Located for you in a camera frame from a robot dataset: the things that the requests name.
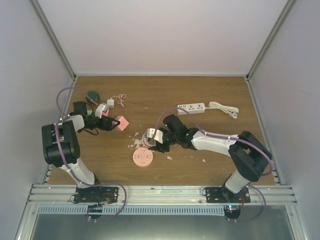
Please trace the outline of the white power strip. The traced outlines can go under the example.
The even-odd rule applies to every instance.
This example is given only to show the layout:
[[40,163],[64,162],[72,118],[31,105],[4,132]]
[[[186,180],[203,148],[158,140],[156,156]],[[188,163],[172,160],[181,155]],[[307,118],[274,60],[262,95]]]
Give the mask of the white power strip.
[[178,107],[178,110],[177,110],[178,115],[186,115],[187,113],[185,111],[187,111],[190,114],[202,114],[206,110],[206,106],[203,102],[180,104],[177,107]]

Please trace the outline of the pink round socket tower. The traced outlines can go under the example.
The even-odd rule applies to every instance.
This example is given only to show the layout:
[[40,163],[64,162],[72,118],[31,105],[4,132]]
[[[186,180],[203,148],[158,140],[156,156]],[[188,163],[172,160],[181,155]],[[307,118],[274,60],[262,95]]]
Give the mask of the pink round socket tower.
[[140,168],[148,167],[153,161],[153,152],[146,147],[136,149],[132,155],[133,162]]

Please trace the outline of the small grey white plug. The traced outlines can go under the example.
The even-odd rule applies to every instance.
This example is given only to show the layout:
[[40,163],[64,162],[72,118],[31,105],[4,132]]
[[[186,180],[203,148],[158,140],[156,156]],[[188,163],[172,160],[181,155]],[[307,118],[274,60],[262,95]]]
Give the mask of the small grey white plug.
[[107,104],[107,106],[108,106],[108,108],[114,108],[115,107],[115,100],[114,99],[108,99],[107,101],[106,101],[106,104]]

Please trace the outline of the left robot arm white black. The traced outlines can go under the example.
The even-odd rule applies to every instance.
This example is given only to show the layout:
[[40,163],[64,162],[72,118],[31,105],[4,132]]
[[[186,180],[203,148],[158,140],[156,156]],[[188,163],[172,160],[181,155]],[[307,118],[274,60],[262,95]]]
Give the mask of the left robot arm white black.
[[89,104],[84,101],[73,103],[73,112],[56,124],[41,127],[43,156],[47,164],[64,170],[79,189],[86,189],[85,195],[92,202],[103,197],[103,189],[96,175],[81,159],[77,133],[102,130],[110,132],[121,122],[105,115],[108,106],[99,104],[95,112],[88,114]]

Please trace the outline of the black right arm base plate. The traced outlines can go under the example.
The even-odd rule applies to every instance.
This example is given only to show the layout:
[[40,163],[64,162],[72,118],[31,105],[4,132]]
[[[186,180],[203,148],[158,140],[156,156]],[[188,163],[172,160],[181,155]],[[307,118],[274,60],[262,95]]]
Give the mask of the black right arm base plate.
[[232,193],[224,186],[207,186],[202,190],[207,203],[250,203],[249,190],[244,187],[238,193]]

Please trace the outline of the red pink charger plug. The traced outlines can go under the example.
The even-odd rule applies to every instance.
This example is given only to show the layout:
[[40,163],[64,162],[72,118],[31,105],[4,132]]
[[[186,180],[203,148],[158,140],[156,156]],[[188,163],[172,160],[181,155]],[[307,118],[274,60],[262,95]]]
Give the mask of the red pink charger plug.
[[107,111],[103,111],[101,115],[105,116],[105,117],[108,117],[109,116],[109,112],[110,112],[110,110],[108,109]]

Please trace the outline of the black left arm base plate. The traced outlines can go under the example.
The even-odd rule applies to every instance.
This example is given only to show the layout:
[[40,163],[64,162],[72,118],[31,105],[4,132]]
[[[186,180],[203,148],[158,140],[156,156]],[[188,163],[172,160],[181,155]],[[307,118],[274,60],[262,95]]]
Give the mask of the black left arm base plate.
[[76,188],[75,194],[71,195],[69,200],[73,204],[79,203],[96,203],[112,204],[118,201],[118,187],[99,186]]

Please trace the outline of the dark green cube plug adapter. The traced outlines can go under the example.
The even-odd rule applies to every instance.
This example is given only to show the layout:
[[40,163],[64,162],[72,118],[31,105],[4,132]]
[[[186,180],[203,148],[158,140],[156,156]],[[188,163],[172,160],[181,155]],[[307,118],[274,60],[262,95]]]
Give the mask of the dark green cube plug adapter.
[[88,91],[87,96],[85,98],[89,103],[91,102],[91,100],[99,102],[101,99],[99,93],[96,91]]

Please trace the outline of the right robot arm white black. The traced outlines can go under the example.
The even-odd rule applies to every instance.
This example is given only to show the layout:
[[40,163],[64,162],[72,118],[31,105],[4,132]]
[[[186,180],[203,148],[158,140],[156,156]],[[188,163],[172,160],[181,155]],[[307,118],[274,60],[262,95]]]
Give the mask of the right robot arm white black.
[[224,135],[199,127],[188,128],[174,114],[168,115],[163,123],[165,127],[146,131],[146,139],[152,144],[150,150],[167,153],[172,145],[180,145],[184,149],[210,151],[231,158],[236,170],[221,186],[221,196],[228,203],[234,202],[249,183],[264,176],[267,167],[274,170],[271,153],[249,131]]

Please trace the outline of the pink cube socket adapter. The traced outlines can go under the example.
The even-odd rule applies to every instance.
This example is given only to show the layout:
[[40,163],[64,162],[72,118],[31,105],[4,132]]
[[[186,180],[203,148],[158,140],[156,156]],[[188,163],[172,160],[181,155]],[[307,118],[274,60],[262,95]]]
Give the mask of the pink cube socket adapter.
[[128,120],[123,115],[118,115],[115,119],[120,122],[116,127],[118,131],[123,132],[129,126]]

